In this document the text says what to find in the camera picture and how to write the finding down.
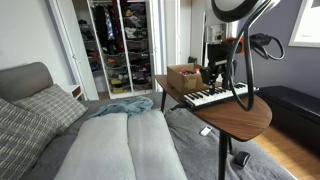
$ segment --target closet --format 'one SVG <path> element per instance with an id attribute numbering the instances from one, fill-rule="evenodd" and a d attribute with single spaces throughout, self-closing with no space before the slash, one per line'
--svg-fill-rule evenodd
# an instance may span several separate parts
<path id="1" fill-rule="evenodd" d="M 86 92 L 86 99 L 96 100 L 105 96 L 115 99 L 153 92 L 155 72 L 152 70 L 154 59 L 153 55 L 150 55 L 150 49 L 153 51 L 154 42 L 150 26 L 148 28 L 150 19 L 144 1 L 49 2 L 60 35 L 66 34 L 67 40 L 63 40 L 62 37 L 64 48 L 71 49 L 71 69 L 75 74 L 76 83 L 82 85 Z M 73 4 L 73 18 L 70 18 L 70 2 Z M 78 26 L 78 39 L 81 39 L 82 44 L 79 44 L 79 40 L 72 44 L 73 39 L 77 37 L 74 36 L 74 31 L 73 35 L 69 35 L 69 32 L 71 26 L 75 28 L 75 25 Z M 86 58 L 81 60 L 77 59 L 73 52 L 73 49 L 79 47 L 82 47 L 80 49 L 86 54 Z M 81 72 L 78 66 L 87 66 L 85 73 Z M 83 82 L 83 79 L 88 77 L 91 80 Z"/>

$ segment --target piano keys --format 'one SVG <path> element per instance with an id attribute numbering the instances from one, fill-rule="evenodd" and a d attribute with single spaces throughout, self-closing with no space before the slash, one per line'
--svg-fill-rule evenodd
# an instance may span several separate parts
<path id="1" fill-rule="evenodd" d="M 238 83 L 234 85 L 234 88 L 239 97 L 244 97 L 248 94 L 248 86 L 245 83 Z M 209 90 L 198 91 L 195 93 L 185 94 L 181 100 L 188 109 L 195 111 L 233 99 L 234 96 L 231 90 L 225 90 L 221 87 L 216 87 L 215 94 L 211 95 Z"/>

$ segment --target gray upholstered headboard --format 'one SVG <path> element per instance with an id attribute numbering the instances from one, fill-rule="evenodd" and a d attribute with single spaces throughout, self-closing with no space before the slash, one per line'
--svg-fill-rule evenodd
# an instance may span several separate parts
<path id="1" fill-rule="evenodd" d="M 48 68 L 41 62 L 0 70 L 0 98 L 15 101 L 53 85 Z"/>

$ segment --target blue blanket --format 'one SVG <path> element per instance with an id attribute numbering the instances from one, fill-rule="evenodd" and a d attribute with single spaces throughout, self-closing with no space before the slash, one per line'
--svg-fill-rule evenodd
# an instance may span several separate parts
<path id="1" fill-rule="evenodd" d="M 153 101 L 150 98 L 139 96 L 137 98 L 118 101 L 107 106 L 102 106 L 99 110 L 90 115 L 89 118 L 103 116 L 109 113 L 127 113 L 128 117 L 150 111 Z"/>

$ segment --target pillow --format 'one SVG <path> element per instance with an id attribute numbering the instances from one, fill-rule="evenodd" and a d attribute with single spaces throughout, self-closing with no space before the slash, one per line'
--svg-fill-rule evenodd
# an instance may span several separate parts
<path id="1" fill-rule="evenodd" d="M 0 99 L 0 179 L 19 179 L 58 130 L 52 120 Z"/>
<path id="2" fill-rule="evenodd" d="M 57 84 L 31 97 L 14 101 L 13 104 L 54 120 L 60 124 L 59 133 L 65 131 L 88 109 Z"/>

